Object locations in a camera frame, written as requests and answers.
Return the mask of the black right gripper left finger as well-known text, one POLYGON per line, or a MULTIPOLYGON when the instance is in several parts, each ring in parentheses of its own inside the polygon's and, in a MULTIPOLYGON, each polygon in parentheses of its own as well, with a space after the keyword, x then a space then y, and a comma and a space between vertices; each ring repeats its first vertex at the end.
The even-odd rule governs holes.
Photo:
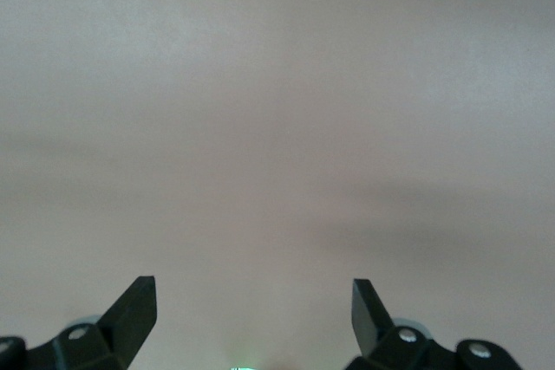
POLYGON ((38 347, 3 336, 1 368, 128 369, 155 323, 155 278, 139 276, 98 320, 76 323, 38 347))

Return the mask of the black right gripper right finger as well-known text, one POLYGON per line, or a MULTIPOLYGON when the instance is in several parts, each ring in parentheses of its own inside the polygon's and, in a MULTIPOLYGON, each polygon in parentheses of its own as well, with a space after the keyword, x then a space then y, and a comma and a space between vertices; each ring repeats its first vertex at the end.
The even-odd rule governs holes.
POLYGON ((351 324, 361 354, 346 367, 358 370, 497 370, 519 363, 490 341, 465 339, 454 351, 438 344, 413 325, 394 323, 371 281, 352 283, 351 324))

